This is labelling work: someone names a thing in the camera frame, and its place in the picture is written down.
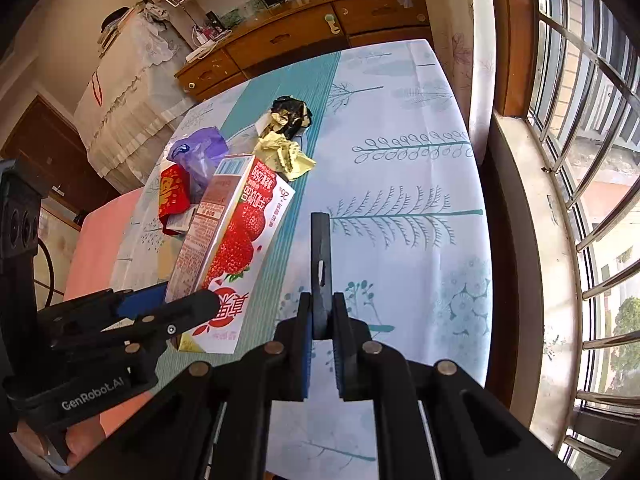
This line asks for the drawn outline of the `person's left hand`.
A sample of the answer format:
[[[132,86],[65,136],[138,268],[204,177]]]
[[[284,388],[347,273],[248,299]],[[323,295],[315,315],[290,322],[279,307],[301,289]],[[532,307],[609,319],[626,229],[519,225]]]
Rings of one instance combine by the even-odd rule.
[[[17,430],[11,432],[10,436],[16,444],[23,445],[40,458],[54,451],[64,451],[66,464],[70,468],[74,468],[106,438],[99,416],[90,417],[60,432],[55,431],[53,437],[38,434],[27,422],[20,420]]]

